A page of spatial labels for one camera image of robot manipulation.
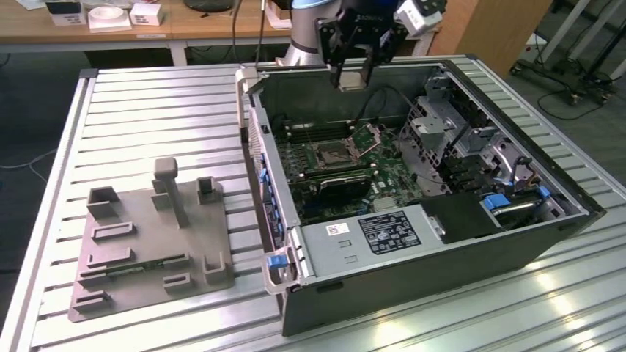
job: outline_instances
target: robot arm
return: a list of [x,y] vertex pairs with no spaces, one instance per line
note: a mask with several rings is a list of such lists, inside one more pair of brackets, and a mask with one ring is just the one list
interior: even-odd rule
[[[420,36],[441,22],[446,2],[448,0],[295,0],[294,34],[287,64],[323,63],[331,69],[334,87],[365,88],[370,83],[374,67],[392,61],[405,38]],[[355,47],[366,50],[365,66],[357,81],[351,77],[345,82],[343,64]],[[321,61],[291,59],[289,62],[290,55],[294,56],[299,51],[303,51],[301,58],[307,54],[319,55]]]

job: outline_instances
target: power supply label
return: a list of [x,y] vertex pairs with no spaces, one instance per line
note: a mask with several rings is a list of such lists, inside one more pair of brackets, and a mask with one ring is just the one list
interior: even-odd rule
[[359,225],[377,255],[422,244],[405,211],[361,219]]

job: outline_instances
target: blue latch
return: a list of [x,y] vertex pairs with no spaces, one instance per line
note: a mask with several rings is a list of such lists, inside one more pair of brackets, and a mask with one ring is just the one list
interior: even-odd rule
[[286,268],[290,265],[287,255],[279,254],[267,258],[267,267],[270,270]]
[[265,167],[262,169],[262,174],[258,176],[258,180],[263,182],[266,180],[266,176],[267,176],[267,168]]
[[504,194],[490,194],[485,197],[485,206],[488,207],[488,210],[494,210],[497,208],[506,207],[508,205],[512,205],[512,202]]
[[541,187],[540,187],[541,199],[549,198],[550,194],[552,194],[552,193],[550,193],[550,190],[546,188],[546,186],[541,186]]

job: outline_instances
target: wooden desk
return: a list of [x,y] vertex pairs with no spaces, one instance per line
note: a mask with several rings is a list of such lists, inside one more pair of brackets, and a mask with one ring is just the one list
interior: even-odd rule
[[47,9],[26,10],[18,1],[0,1],[0,44],[117,42],[171,38],[171,2],[161,0],[166,12],[161,26],[134,26],[123,32],[90,33],[86,26],[55,26]]
[[[190,46],[231,45],[231,12],[202,18],[183,0],[161,0],[166,17],[161,26],[134,26],[123,32],[90,33],[89,26],[55,26],[46,9],[28,11],[15,0],[0,0],[0,53],[169,48],[175,66],[186,66]],[[258,43],[259,0],[243,0],[237,43]],[[266,22],[266,44],[290,43],[290,31]]]

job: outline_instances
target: power cable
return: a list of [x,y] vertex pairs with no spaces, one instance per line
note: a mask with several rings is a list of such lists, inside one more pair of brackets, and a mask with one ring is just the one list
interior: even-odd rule
[[11,60],[11,53],[7,54],[4,62],[0,64],[0,67],[4,67],[10,63],[10,60]]
[[206,48],[206,49],[203,50],[203,49],[198,49],[198,48],[191,47],[193,50],[195,50],[195,51],[202,51],[203,53],[209,52],[213,48],[214,48],[214,47],[210,46],[209,48]]
[[557,94],[562,94],[564,92],[568,92],[568,89],[564,89],[564,90],[560,90],[557,92],[553,92],[553,93],[548,93],[546,95],[542,95],[540,97],[540,99],[537,99],[537,105],[540,106],[540,108],[544,110],[544,112],[546,114],[549,114],[552,117],[554,117],[557,120],[562,120],[562,121],[574,121],[574,120],[578,120],[580,118],[588,116],[592,112],[594,111],[598,111],[602,107],[605,107],[604,105],[598,106],[597,108],[593,108],[592,110],[586,111],[585,113],[577,115],[576,117],[561,117],[556,114],[553,114],[552,112],[549,112],[549,110],[544,107],[544,105],[541,104],[541,102],[544,101],[545,98],[550,97],[552,95],[557,95]]
[[30,162],[27,162],[24,164],[11,165],[11,166],[0,165],[0,169],[3,169],[3,170],[19,170],[19,169],[23,169],[24,167],[28,167],[31,169],[31,171],[35,173],[35,175],[42,179],[42,181],[44,183],[48,183],[48,180],[42,176],[42,174],[38,172],[38,170],[35,170],[34,164],[36,162],[39,162],[40,160],[43,160],[44,157],[47,157],[50,154],[54,154],[56,151],[58,151],[56,149],[51,150],[50,152],[42,154],[40,156],[38,156],[35,159],[32,159]]

